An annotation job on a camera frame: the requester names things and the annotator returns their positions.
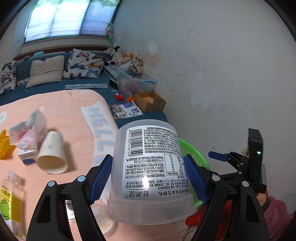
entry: green circle logo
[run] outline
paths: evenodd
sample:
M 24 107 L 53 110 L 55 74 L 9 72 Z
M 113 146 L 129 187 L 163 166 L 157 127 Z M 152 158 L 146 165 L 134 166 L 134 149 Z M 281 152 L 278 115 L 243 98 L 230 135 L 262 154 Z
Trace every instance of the green circle logo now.
M 3 218 L 9 220 L 9 205 L 6 200 L 2 200 L 0 204 L 0 210 Z

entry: paper cup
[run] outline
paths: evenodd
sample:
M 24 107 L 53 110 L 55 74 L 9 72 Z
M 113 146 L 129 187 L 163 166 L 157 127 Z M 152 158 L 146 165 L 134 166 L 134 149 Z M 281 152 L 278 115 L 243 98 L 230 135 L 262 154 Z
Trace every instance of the paper cup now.
M 59 132 L 50 131 L 47 134 L 36 163 L 43 171 L 50 174 L 60 174 L 68 169 L 63 137 Z

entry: wooden headboard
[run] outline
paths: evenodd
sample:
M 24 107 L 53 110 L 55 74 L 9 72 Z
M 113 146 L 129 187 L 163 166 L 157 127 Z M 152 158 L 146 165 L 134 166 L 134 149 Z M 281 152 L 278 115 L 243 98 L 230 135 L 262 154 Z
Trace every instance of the wooden headboard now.
M 40 50 L 35 50 L 33 52 L 24 53 L 24 54 L 21 54 L 19 56 L 16 56 L 13 60 L 19 61 L 22 58 L 26 57 L 27 55 L 33 56 L 34 53 L 39 52 L 39 51 L 44 51 L 44 53 L 69 52 L 74 48 L 75 49 L 80 49 L 80 50 L 104 51 L 108 47 L 106 47 L 106 46 L 95 46 L 95 45 L 69 45 L 69 46 L 62 46 L 62 47 L 53 47 L 53 48 L 40 49 Z

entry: silver bolt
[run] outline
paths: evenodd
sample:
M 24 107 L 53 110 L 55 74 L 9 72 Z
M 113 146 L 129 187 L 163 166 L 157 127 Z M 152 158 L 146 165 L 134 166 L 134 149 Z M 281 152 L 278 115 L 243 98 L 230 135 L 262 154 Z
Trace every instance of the silver bolt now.
M 77 181 L 83 182 L 85 180 L 85 176 L 80 176 L 77 178 Z
M 248 183 L 247 181 L 242 181 L 242 185 L 243 185 L 244 187 L 248 187 L 248 186 L 249 186 L 249 183 Z
M 52 187 L 55 185 L 55 182 L 54 181 L 50 181 L 48 184 L 47 184 L 49 187 Z
M 214 175 L 214 176 L 212 176 L 212 179 L 214 180 L 214 181 L 220 181 L 220 177 L 219 176 L 217 176 L 217 175 Z

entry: pink fluffy clothing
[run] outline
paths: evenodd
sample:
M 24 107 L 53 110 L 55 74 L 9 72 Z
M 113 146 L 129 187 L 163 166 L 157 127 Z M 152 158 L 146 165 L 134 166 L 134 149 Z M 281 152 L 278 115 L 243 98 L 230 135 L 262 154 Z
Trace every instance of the pink fluffy clothing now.
M 276 200 L 273 196 L 269 196 L 270 205 L 264 212 L 269 238 L 271 241 L 276 241 L 282 235 L 284 230 L 289 225 L 292 217 L 287 211 L 287 205 Z

